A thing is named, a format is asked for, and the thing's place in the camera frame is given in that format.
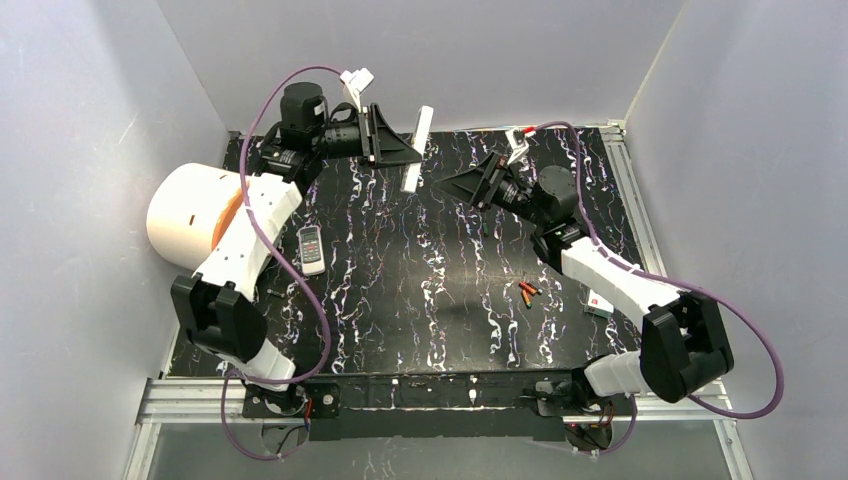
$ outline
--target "gray wall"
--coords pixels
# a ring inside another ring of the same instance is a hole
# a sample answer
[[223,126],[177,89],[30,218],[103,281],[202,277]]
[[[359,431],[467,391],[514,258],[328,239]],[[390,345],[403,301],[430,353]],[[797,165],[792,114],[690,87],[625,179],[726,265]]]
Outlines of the gray wall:
[[[848,3],[691,2],[628,124],[675,276],[738,301],[786,367],[783,404],[741,422],[757,478],[848,469]],[[728,318],[739,410],[773,388],[756,339]]]
[[274,85],[315,63],[368,67],[366,101],[401,131],[425,103],[440,130],[606,123],[624,117],[683,3],[159,0],[227,128],[242,131]]
[[0,478],[120,478],[177,325],[147,204],[226,131],[153,0],[21,0],[0,132]]

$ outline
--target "black table surface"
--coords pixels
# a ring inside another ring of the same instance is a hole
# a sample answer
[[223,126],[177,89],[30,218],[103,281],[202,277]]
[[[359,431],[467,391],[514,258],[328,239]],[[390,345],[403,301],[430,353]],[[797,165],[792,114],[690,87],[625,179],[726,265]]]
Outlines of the black table surface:
[[[537,133],[521,173],[532,181],[548,165],[574,169],[561,130]],[[616,180],[597,128],[580,131],[584,198],[604,243],[640,262]],[[237,170],[238,140],[224,168]],[[319,225],[326,272],[307,282],[333,333],[325,373],[422,373],[572,368],[600,354],[634,350],[635,328],[619,312],[583,313],[588,289],[537,260],[533,226],[493,208],[480,212],[430,189],[433,180],[508,151],[503,132],[433,133],[417,193],[400,191],[399,170],[372,171],[331,161],[286,224],[283,254],[298,266],[297,230]],[[483,220],[489,235],[484,235]],[[543,294],[526,309],[519,281]],[[268,337],[298,372],[320,358],[318,316],[279,265],[257,283]],[[220,359],[177,339],[169,376],[223,373]]]

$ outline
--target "white cylinder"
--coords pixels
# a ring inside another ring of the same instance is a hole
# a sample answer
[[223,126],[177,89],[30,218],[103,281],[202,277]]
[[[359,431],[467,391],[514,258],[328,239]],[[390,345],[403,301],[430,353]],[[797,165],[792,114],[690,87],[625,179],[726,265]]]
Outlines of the white cylinder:
[[196,270],[241,206],[237,172],[187,163],[159,185],[147,209],[147,236],[165,260]]

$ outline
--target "remote control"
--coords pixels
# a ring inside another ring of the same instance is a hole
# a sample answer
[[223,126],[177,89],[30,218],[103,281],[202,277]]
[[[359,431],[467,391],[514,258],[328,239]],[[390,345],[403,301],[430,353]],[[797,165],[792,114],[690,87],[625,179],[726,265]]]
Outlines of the remote control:
[[304,275],[324,273],[324,247],[321,246],[321,229],[303,227],[297,231],[300,241],[300,263]]

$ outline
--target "wire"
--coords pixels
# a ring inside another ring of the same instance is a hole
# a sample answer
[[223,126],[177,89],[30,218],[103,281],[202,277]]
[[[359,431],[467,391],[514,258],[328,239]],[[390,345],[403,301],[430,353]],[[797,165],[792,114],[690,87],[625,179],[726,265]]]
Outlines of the wire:
[[[282,441],[282,442],[280,442],[280,446],[279,446],[279,447],[277,447],[277,452],[276,452],[276,453],[277,453],[277,455],[280,455],[280,452],[283,450],[283,445],[285,445],[285,444],[286,444],[286,440],[288,440],[288,439],[289,439],[289,435],[291,435],[291,434],[292,434],[292,432],[296,432],[296,431],[300,430],[301,428],[304,428],[304,427],[303,427],[303,425],[298,425],[298,426],[296,426],[296,427],[292,427],[292,428],[290,428],[290,429],[289,429],[289,431],[288,431],[288,432],[286,432],[286,435],[283,437],[283,441]],[[298,447],[300,447],[301,445],[303,445],[303,443],[298,442],[298,444],[297,444],[297,445],[295,445],[295,448],[298,448]]]
[[300,450],[300,448],[304,445],[305,442],[299,444],[298,446],[294,447],[293,449],[289,450],[286,453],[279,453],[278,452],[275,455],[260,455],[258,453],[251,452],[250,450],[248,450],[247,448],[242,446],[242,444],[240,444],[238,442],[238,440],[236,440],[235,435],[233,435],[232,430],[230,430],[230,426],[227,424],[227,412],[226,412],[226,409],[225,409],[226,402],[227,402],[227,387],[230,384],[230,378],[235,377],[235,376],[236,376],[235,370],[230,370],[229,372],[227,372],[224,375],[224,387],[221,389],[221,426],[224,427],[224,434],[227,436],[227,439],[230,441],[230,443],[233,445],[233,447],[235,447],[235,449],[238,450],[242,455],[244,455],[248,458],[252,458],[254,460],[260,460],[260,461],[263,461],[263,462],[273,462],[273,461],[276,461],[276,460],[280,460],[280,459],[286,458],[289,455]]
[[571,136],[574,140],[574,145],[575,145],[575,149],[576,149],[575,170],[577,171],[577,203],[580,207],[580,214],[583,216],[583,221],[586,222],[586,227],[589,230],[589,236],[592,238],[592,243],[598,248],[598,252],[600,252],[601,255],[603,255],[610,263],[612,263],[616,267],[621,268],[622,270],[627,270],[628,272],[632,271],[633,275],[636,275],[637,277],[642,277],[642,278],[646,278],[648,280],[654,280],[654,281],[657,281],[657,282],[666,283],[668,285],[672,285],[674,287],[681,288],[681,289],[684,289],[684,290],[697,292],[697,293],[700,293],[701,295],[709,297],[709,298],[715,300],[716,302],[724,305],[734,315],[739,317],[739,319],[742,320],[742,323],[744,323],[745,325],[748,326],[748,328],[751,330],[751,332],[753,332],[754,335],[756,335],[757,338],[760,340],[760,342],[763,344],[763,347],[765,347],[766,352],[768,352],[769,358],[771,359],[772,365],[774,366],[775,387],[774,387],[774,395],[772,395],[771,401],[769,401],[769,403],[766,406],[764,406],[763,408],[756,410],[756,411],[753,411],[753,412],[747,412],[747,413],[734,412],[734,411],[730,411],[730,410],[721,409],[721,408],[716,407],[714,405],[710,405],[709,403],[705,402],[704,400],[701,400],[700,398],[696,397],[695,395],[689,395],[689,399],[692,400],[693,402],[695,402],[696,404],[704,407],[705,409],[713,412],[713,413],[717,413],[717,414],[723,415],[725,417],[736,418],[736,419],[740,419],[740,420],[751,420],[751,419],[755,419],[755,418],[761,418],[761,417],[764,417],[764,416],[768,415],[769,413],[773,412],[774,409],[777,408],[777,405],[780,404],[780,401],[783,399],[783,390],[784,390],[784,386],[785,386],[784,385],[784,378],[783,378],[783,364],[780,362],[780,358],[777,355],[777,351],[774,348],[774,345],[771,343],[771,340],[769,340],[768,337],[766,336],[765,332],[762,331],[760,329],[760,327],[757,326],[754,323],[753,320],[746,317],[745,314],[742,313],[741,310],[739,310],[739,308],[737,308],[735,305],[730,303],[728,300],[722,298],[721,296],[716,295],[715,293],[712,293],[711,291],[709,291],[705,288],[699,287],[697,285],[693,285],[693,284],[688,283],[688,282],[684,282],[684,281],[681,281],[681,280],[674,280],[674,279],[671,279],[671,278],[668,278],[668,277],[664,277],[662,275],[655,275],[653,273],[648,273],[648,272],[645,272],[643,270],[634,269],[633,265],[630,265],[627,262],[619,260],[616,256],[611,255],[606,250],[606,247],[603,245],[603,243],[600,241],[600,239],[598,238],[598,233],[595,230],[595,226],[592,224],[592,221],[589,220],[589,215],[586,213],[586,207],[583,203],[583,184],[581,183],[581,180],[580,180],[580,175],[581,175],[580,171],[582,170],[581,164],[583,163],[583,151],[582,151],[582,148],[580,147],[580,137],[577,135],[577,130],[574,128],[573,125],[571,125],[568,122],[554,121],[554,122],[543,123],[543,124],[537,125],[535,127],[530,127],[528,129],[526,129],[526,132],[542,130],[544,128],[549,128],[549,127],[554,127],[554,126],[566,127],[568,129],[568,131],[571,133]]
[[256,216],[253,214],[253,208],[250,205],[250,196],[248,195],[248,185],[247,185],[247,150],[248,145],[251,143],[254,134],[256,133],[256,128],[259,126],[259,122],[262,120],[262,116],[265,115],[265,111],[268,110],[268,107],[271,105],[271,102],[274,100],[274,97],[277,96],[277,93],[285,86],[292,78],[300,75],[303,72],[308,72],[310,70],[326,70],[328,72],[334,73],[336,75],[341,75],[341,72],[335,68],[327,67],[325,65],[313,65],[310,67],[303,67],[296,70],[294,73],[290,74],[288,77],[284,78],[282,82],[280,82],[276,88],[271,92],[271,95],[268,96],[268,99],[265,100],[265,103],[262,105],[262,108],[259,109],[259,114],[257,114],[256,119],[253,120],[253,123],[250,124],[250,128],[247,130],[247,134],[244,137],[244,140],[241,143],[241,152],[239,154],[239,180],[241,181],[241,196],[242,201],[244,202],[245,210],[247,212],[247,218],[250,220],[250,225],[253,226],[253,230],[256,232],[256,236],[265,245],[265,248],[271,253],[277,262],[282,265],[283,269],[294,278],[294,281],[297,282],[297,285],[303,289],[303,292],[306,294],[306,297],[309,299],[309,302],[315,308],[315,311],[318,313],[318,317],[321,320],[321,331],[324,339],[324,348],[321,351],[321,359],[318,363],[312,367],[308,372],[298,375],[293,378],[276,380],[269,378],[257,378],[252,377],[250,375],[245,375],[240,373],[240,377],[244,378],[253,383],[264,383],[266,385],[286,385],[290,383],[298,383],[302,382],[324,368],[324,364],[327,363],[327,359],[330,358],[330,348],[332,344],[332,336],[330,333],[330,322],[327,320],[327,314],[324,312],[324,307],[321,305],[321,301],[318,300],[318,297],[315,296],[315,292],[309,288],[309,285],[306,284],[306,281],[300,274],[297,273],[297,270],[283,257],[283,255],[277,250],[274,246],[274,242],[265,235],[265,232],[262,231],[262,227],[259,226],[259,222],[256,221]]
[[292,453],[298,451],[300,449],[300,445],[295,447],[289,452],[278,455],[258,455],[250,450],[244,448],[238,440],[236,440],[233,432],[230,431],[230,427],[227,425],[227,416],[225,412],[225,404],[227,397],[227,385],[229,384],[230,378],[233,376],[238,376],[244,380],[253,382],[253,383],[262,383],[266,385],[286,385],[291,383],[302,382],[316,373],[320,372],[324,365],[327,363],[327,360],[330,358],[330,348],[333,341],[333,337],[330,333],[330,322],[327,320],[327,314],[324,312],[324,307],[321,305],[321,302],[318,300],[318,297],[315,296],[315,292],[309,288],[309,285],[306,284],[306,281],[301,277],[297,270],[292,267],[292,265],[286,261],[283,255],[276,249],[274,243],[271,239],[265,235],[265,232],[262,231],[262,228],[259,226],[259,223],[256,221],[256,216],[253,214],[253,208],[250,205],[250,197],[248,196],[248,185],[247,185],[247,151],[248,146],[251,143],[253,136],[256,134],[256,128],[259,126],[259,122],[262,120],[262,116],[265,115],[265,111],[268,110],[268,106],[271,105],[271,102],[274,100],[274,97],[277,96],[277,93],[291,81],[292,78],[300,75],[303,72],[307,72],[310,70],[326,70],[328,72],[334,73],[338,76],[341,75],[341,72],[335,68],[327,67],[324,65],[313,65],[310,67],[303,67],[296,70],[294,73],[290,74],[288,77],[284,78],[276,88],[271,92],[271,95],[268,96],[268,99],[262,105],[262,108],[259,109],[259,113],[256,115],[256,119],[253,120],[253,123],[250,124],[250,128],[247,130],[247,134],[244,137],[244,140],[241,143],[241,151],[239,153],[239,180],[241,182],[241,197],[242,202],[244,203],[245,211],[247,212],[247,218],[250,220],[250,225],[253,227],[253,231],[256,232],[257,238],[265,245],[265,248],[271,253],[271,256],[274,257],[277,262],[282,265],[283,269],[294,278],[295,282],[297,282],[298,286],[303,289],[303,292],[306,294],[306,297],[309,299],[309,302],[315,308],[316,313],[318,313],[318,318],[321,320],[321,333],[322,338],[324,340],[324,348],[321,351],[321,359],[318,363],[312,367],[308,372],[298,375],[289,379],[269,379],[269,378],[258,378],[250,375],[246,375],[238,370],[231,370],[224,376],[224,387],[221,389],[221,425],[224,428],[224,433],[227,435],[227,439],[229,439],[230,443],[233,447],[236,448],[243,455],[253,458],[255,460],[262,461],[273,461],[278,460],[280,458],[285,458]]
[[633,434],[633,429],[636,427],[636,415],[639,413],[639,408],[636,406],[636,395],[630,395],[630,408],[633,410],[633,415],[630,417],[630,424],[627,425],[627,431],[624,432],[624,436],[612,447],[598,451],[598,455],[609,455],[621,448],[630,439],[630,435]]
[[609,419],[607,419],[606,423],[604,423],[604,426],[611,424],[613,418],[615,418],[615,405],[610,402],[610,416]]
[[309,431],[312,423],[309,421],[309,416],[312,415],[312,399],[309,399],[309,406],[306,407],[306,413],[303,415],[303,427],[306,428],[306,431]]

